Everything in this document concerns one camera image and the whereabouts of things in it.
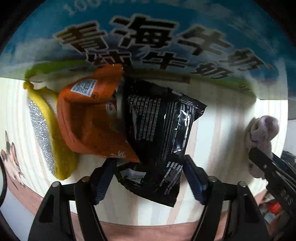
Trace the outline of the purple cloth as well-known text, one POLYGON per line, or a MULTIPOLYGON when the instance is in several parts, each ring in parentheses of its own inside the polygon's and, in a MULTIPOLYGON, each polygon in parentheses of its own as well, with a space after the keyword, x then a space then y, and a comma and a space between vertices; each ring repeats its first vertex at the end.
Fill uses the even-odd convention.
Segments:
POLYGON ((245 145, 248 151, 258 148, 269 158, 273 158, 271 140, 278 134, 278 120, 270 115, 253 118, 245 130, 245 145))

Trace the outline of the orange snack packet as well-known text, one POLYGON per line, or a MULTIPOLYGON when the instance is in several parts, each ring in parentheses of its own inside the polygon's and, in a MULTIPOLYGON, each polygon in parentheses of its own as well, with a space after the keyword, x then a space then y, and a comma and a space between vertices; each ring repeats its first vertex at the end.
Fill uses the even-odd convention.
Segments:
POLYGON ((73 152, 139 162, 117 117, 116 88, 122 74, 120 64, 106 65, 60 91, 58 125, 73 152))

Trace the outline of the black snack packet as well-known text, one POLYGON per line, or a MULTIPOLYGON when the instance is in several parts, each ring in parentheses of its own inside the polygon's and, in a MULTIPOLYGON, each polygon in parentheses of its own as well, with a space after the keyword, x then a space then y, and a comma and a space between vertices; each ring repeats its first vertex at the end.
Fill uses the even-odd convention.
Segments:
POLYGON ((118 182, 133 194, 174 207, 194 121, 206 105, 141 79, 120 85, 123 133, 139 159, 117 167, 118 182))

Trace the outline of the yellow silver scrub sponge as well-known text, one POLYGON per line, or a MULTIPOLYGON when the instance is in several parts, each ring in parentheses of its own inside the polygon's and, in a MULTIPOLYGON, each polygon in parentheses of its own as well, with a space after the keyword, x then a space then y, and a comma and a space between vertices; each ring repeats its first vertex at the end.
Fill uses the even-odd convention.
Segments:
POLYGON ((65 180, 77 168, 79 157, 67 147, 59 129, 58 94, 47 87, 34 89, 34 85, 29 81, 23 83, 23 88, 27 90, 27 103, 33 130, 47 168, 57 179, 65 180))

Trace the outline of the striped cat tablecloth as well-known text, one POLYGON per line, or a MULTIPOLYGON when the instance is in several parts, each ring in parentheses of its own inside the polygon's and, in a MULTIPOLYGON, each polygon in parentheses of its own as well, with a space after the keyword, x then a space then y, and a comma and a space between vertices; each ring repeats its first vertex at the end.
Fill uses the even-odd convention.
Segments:
MULTIPOLYGON (((245 129, 254 118, 278 119, 280 131, 272 151, 280 155, 288 121, 287 100, 260 100, 206 82, 170 83, 170 87, 198 99, 207 108, 192 127, 187 154, 209 175, 223 182, 245 181, 258 196, 266 182, 248 172, 245 129)), ((31 124, 27 93, 20 80, 1 78, 1 149, 16 160, 21 182, 9 180, 1 211, 20 240, 27 240, 42 198, 55 178, 48 171, 31 124)), ((190 240, 203 206, 182 180, 173 208, 140 198, 113 179, 96 212, 109 240, 190 240)))

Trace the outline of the cardboard milk box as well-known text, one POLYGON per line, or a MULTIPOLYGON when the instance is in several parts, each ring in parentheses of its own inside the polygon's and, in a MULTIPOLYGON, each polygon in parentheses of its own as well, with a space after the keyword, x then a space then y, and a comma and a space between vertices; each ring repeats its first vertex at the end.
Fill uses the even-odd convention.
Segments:
POLYGON ((121 64, 295 99, 295 44, 254 1, 1 1, 1 76, 121 64))

